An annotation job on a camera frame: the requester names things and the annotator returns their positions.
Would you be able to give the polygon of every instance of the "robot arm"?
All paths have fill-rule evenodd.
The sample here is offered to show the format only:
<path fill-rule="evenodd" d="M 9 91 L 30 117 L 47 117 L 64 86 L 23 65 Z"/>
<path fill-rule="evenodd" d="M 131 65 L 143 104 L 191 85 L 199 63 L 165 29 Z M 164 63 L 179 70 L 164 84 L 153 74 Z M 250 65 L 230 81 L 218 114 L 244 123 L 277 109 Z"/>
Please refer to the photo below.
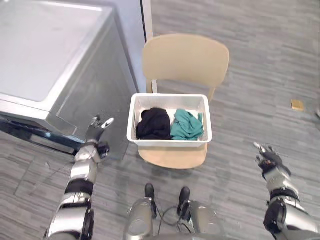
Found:
<path fill-rule="evenodd" d="M 299 192 L 292 183 L 290 170 L 271 147 L 254 143 L 263 159 L 257 156 L 262 177 L 270 193 L 264 226 L 277 240 L 319 240 L 317 224 L 301 206 Z"/>
<path fill-rule="evenodd" d="M 98 163 L 109 152 L 107 144 L 99 144 L 105 129 L 113 123 L 110 118 L 101 124 L 95 117 L 87 130 L 86 143 L 76 154 L 69 182 L 51 220 L 46 240 L 91 240 L 94 228 L 94 211 L 91 196 L 96 183 Z"/>

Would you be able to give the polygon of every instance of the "teal clothing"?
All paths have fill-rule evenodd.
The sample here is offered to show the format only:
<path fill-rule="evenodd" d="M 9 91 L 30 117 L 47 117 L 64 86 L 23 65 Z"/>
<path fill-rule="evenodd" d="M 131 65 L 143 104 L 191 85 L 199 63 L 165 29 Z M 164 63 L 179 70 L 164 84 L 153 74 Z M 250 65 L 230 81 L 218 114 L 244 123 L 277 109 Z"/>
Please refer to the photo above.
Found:
<path fill-rule="evenodd" d="M 198 137 L 204 134 L 201 113 L 198 114 L 199 119 L 196 119 L 190 112 L 178 109 L 174 117 L 175 119 L 171 126 L 172 140 L 196 141 Z"/>

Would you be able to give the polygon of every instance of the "chair backrest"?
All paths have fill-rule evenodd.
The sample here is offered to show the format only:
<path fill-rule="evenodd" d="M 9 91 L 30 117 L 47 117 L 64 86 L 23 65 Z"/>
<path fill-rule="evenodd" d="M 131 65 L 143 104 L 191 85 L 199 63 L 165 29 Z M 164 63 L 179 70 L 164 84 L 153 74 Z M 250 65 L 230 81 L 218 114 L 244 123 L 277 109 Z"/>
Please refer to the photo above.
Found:
<path fill-rule="evenodd" d="M 161 35 L 149 40 L 142 54 L 147 92 L 152 93 L 152 80 L 179 80 L 215 88 L 225 79 L 229 50 L 222 43 L 191 34 Z"/>

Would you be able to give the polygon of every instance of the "white bin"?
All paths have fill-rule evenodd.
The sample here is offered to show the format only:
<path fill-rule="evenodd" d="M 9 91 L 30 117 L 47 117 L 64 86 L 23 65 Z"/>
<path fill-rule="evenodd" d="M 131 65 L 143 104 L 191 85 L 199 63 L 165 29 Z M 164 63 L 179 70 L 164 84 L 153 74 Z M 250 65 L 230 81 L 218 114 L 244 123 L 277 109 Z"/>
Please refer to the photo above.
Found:
<path fill-rule="evenodd" d="M 184 109 L 196 118 L 198 118 L 198 113 L 202 114 L 203 136 L 196 141 L 137 139 L 136 127 L 142 120 L 141 113 L 151 108 L 165 109 L 171 124 L 175 120 L 174 114 L 177 109 Z M 212 130 L 208 98 L 200 94 L 136 93 L 131 98 L 126 137 L 130 142 L 142 147 L 197 148 L 209 143 L 212 140 Z"/>

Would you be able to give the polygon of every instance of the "gray carpet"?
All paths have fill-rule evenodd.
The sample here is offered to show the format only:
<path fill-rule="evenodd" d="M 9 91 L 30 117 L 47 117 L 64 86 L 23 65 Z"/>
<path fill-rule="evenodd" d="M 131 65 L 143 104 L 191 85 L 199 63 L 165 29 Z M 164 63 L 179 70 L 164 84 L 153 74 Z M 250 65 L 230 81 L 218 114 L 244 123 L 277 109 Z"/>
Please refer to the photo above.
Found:
<path fill-rule="evenodd" d="M 215 209 L 218 235 L 272 240 L 263 226 L 268 192 L 254 141 L 280 153 L 303 206 L 320 224 L 320 120 L 314 115 L 320 103 L 319 0 L 152 0 L 152 13 L 155 35 L 201 34 L 230 50 L 225 82 L 210 103 L 213 140 L 206 161 L 193 170 L 145 163 L 134 144 L 123 160 L 104 162 L 94 190 L 93 238 L 121 239 L 129 207 L 152 182 L 163 210 L 187 185 L 193 199 Z M 160 82 L 159 91 L 204 89 Z M 291 99 L 303 101 L 305 112 L 292 110 Z M 64 192 L 71 169 L 64 165 L 71 158 L 5 133 L 0 152 L 0 238 L 40 239 Z M 166 225 L 161 230 L 175 231 Z"/>

